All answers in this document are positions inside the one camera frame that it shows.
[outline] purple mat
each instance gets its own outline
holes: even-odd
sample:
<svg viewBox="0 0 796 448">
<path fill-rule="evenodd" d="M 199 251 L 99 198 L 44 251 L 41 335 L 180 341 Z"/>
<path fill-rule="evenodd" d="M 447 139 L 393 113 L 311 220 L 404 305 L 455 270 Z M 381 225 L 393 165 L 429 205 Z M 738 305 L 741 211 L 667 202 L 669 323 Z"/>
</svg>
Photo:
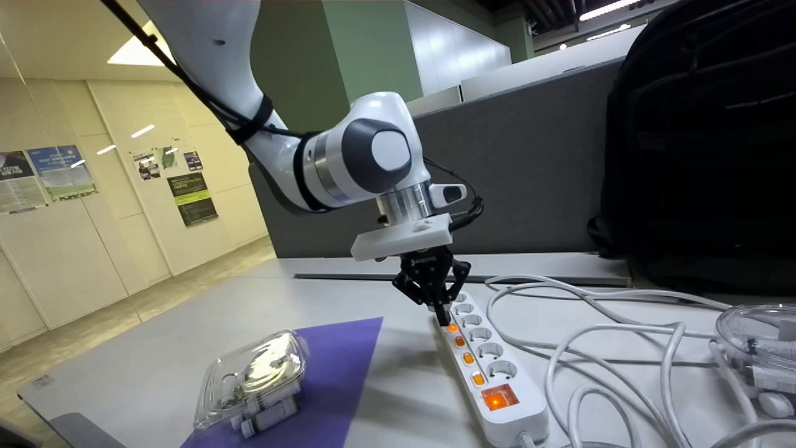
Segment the purple mat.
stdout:
<svg viewBox="0 0 796 448">
<path fill-rule="evenodd" d="M 364 394 L 379 331 L 381 319 L 300 328 L 297 335 L 310 347 L 300 413 L 256 438 L 240 435 L 224 422 L 210 431 L 190 435 L 185 448 L 347 445 L 348 426 Z"/>
</svg>

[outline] backpack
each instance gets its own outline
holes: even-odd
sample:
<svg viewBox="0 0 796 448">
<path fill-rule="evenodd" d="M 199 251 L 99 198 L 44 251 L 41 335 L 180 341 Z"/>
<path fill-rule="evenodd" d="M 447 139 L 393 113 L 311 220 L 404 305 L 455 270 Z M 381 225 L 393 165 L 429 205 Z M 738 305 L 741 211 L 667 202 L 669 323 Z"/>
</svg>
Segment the backpack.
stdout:
<svg viewBox="0 0 796 448">
<path fill-rule="evenodd" d="M 608 98 L 591 236 L 652 285 L 796 292 L 796 0 L 683 0 Z"/>
</svg>

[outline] power strip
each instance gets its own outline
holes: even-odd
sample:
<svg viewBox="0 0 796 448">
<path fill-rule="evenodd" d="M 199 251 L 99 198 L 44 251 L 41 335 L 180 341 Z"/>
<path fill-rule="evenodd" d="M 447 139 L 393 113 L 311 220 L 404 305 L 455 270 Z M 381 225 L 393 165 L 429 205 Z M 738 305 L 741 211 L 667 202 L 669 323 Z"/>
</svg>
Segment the power strip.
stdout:
<svg viewBox="0 0 796 448">
<path fill-rule="evenodd" d="M 547 401 L 471 295 L 450 305 L 440 336 L 488 440 L 495 448 L 546 444 Z"/>
</svg>

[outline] ceiling light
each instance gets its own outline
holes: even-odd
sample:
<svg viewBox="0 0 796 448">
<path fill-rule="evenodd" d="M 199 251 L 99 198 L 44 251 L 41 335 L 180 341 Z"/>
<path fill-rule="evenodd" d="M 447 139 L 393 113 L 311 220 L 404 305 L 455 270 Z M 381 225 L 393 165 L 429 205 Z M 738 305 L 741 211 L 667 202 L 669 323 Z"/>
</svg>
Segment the ceiling light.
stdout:
<svg viewBox="0 0 796 448">
<path fill-rule="evenodd" d="M 622 7 L 629 7 L 629 5 L 637 5 L 641 0 L 617 0 L 617 4 L 611 4 L 606 7 L 597 7 L 597 10 L 591 10 L 586 15 L 581 15 L 581 22 L 586 21 L 593 21 L 593 19 L 599 19 L 599 15 L 608 15 L 608 12 L 614 12 L 614 10 L 622 10 Z"/>
<path fill-rule="evenodd" d="M 98 151 L 98 154 L 108 154 L 113 151 L 118 151 L 118 146 L 108 146 L 108 148 Z"/>
<path fill-rule="evenodd" d="M 608 31 L 608 34 L 599 34 L 599 35 L 591 35 L 588 43 L 603 40 L 603 37 L 611 37 L 611 35 L 617 35 L 617 34 L 624 34 L 624 31 L 629 31 L 629 29 L 633 29 L 633 25 L 622 22 L 622 25 L 614 29 L 614 31 Z"/>
<path fill-rule="evenodd" d="M 157 37 L 157 48 L 167 53 L 172 61 L 167 40 L 157 34 L 153 22 L 146 25 L 147 35 Z M 108 65 L 146 65 L 146 67 L 163 67 L 163 63 L 146 48 L 137 37 L 131 37 L 111 61 Z"/>
<path fill-rule="evenodd" d="M 154 126 L 147 126 L 147 127 L 133 132 L 131 139 L 137 139 L 137 137 L 142 137 L 142 136 L 147 136 L 147 132 L 153 132 L 153 129 L 154 129 Z"/>
</svg>

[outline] gray partition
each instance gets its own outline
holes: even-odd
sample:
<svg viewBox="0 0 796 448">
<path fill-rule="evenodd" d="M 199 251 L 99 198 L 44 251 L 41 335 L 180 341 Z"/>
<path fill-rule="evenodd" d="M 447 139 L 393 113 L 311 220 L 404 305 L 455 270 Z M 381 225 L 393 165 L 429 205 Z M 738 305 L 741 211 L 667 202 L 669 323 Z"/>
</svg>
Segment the gray partition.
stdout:
<svg viewBox="0 0 796 448">
<path fill-rule="evenodd" d="M 455 234 L 459 254 L 591 250 L 614 76 L 617 63 L 415 117 L 425 154 L 485 200 L 485 215 Z M 377 230 L 377 205 L 297 216 L 262 175 L 255 187 L 279 256 L 348 256 L 353 236 Z"/>
</svg>

